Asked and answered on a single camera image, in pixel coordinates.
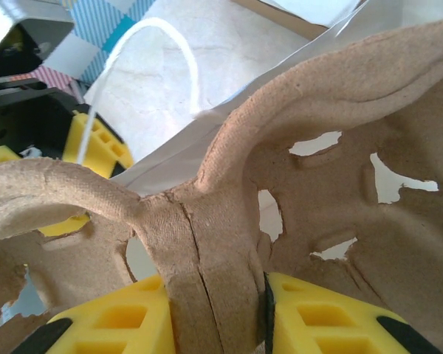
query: blue checkered pattern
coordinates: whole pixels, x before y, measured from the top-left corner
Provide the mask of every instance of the blue checkered pattern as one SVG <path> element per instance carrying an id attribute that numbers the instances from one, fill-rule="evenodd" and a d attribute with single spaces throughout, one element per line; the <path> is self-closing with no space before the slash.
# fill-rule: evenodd
<path id="1" fill-rule="evenodd" d="M 70 35 L 69 41 L 77 43 L 78 39 L 82 39 L 93 47 L 87 47 L 87 50 L 78 53 L 81 60 L 87 60 L 88 65 L 83 73 L 79 74 L 80 77 L 76 78 L 93 83 L 102 72 L 106 59 L 121 36 L 144 16 L 156 0 L 134 0 L 125 12 L 113 5 L 115 1 L 118 4 L 123 2 L 119 0 L 113 0 L 111 3 L 105 0 L 61 1 L 75 22 L 72 31 L 74 37 Z"/>

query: white string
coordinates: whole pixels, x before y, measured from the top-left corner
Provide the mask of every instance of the white string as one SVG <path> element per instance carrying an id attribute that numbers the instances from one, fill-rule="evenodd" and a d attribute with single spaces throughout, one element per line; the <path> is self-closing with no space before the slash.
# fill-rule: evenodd
<path id="1" fill-rule="evenodd" d="M 190 89 L 190 114 L 197 114 L 201 111 L 199 107 L 199 67 L 197 66 L 197 62 L 193 56 L 192 50 L 190 50 L 187 40 L 176 28 L 161 18 L 146 18 L 141 20 L 140 22 L 134 24 L 128 31 L 126 31 L 122 38 L 120 38 L 115 48 L 111 52 L 109 59 L 106 61 L 105 68 L 100 76 L 100 82 L 97 83 L 97 88 L 95 89 L 95 95 L 89 111 L 89 118 L 87 119 L 86 126 L 83 130 L 82 140 L 80 141 L 77 157 L 78 164 L 83 164 L 83 160 L 87 153 L 87 148 L 89 147 L 89 140 L 92 133 L 92 126 L 95 120 L 95 114 L 97 113 L 97 107 L 100 103 L 100 99 L 102 98 L 103 88 L 106 85 L 109 74 L 113 69 L 116 60 L 120 56 L 126 42 L 128 42 L 128 40 L 134 34 L 145 27 L 157 27 L 161 29 L 166 35 L 171 37 L 171 39 L 176 42 L 176 44 L 182 50 L 182 54 L 184 55 L 184 58 L 189 66 L 190 81 L 192 85 Z"/>

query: pink striped pattern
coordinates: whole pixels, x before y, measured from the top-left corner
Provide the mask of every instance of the pink striped pattern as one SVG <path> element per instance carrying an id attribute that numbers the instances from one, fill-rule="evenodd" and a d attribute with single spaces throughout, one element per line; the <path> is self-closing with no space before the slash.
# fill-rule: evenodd
<path id="1" fill-rule="evenodd" d="M 69 83 L 71 82 L 72 77 L 42 65 L 34 72 L 30 72 L 29 74 L 16 75 L 11 77 L 10 79 L 12 81 L 15 81 L 30 79 L 31 77 L 34 77 L 46 83 L 48 87 L 57 87 L 58 89 L 63 90 L 67 93 L 72 93 L 69 89 Z"/>

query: checkered fabric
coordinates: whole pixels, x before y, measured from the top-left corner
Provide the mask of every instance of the checkered fabric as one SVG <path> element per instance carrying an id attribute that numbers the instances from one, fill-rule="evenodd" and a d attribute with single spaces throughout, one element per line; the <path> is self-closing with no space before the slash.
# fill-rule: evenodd
<path id="1" fill-rule="evenodd" d="M 26 75 L 49 87 L 65 89 L 72 78 L 91 84 L 121 36 L 136 24 L 156 0 L 61 0 L 74 19 L 75 28 L 47 58 Z"/>

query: cardboard box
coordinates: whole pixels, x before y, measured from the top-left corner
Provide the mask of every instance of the cardboard box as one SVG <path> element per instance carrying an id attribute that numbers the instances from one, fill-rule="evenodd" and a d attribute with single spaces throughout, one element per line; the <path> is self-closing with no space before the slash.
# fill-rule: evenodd
<path id="1" fill-rule="evenodd" d="M 265 4 L 260 0 L 232 1 L 310 40 L 316 39 L 316 37 L 328 29 L 325 26 L 311 24 L 303 18 L 278 9 L 277 7 Z"/>

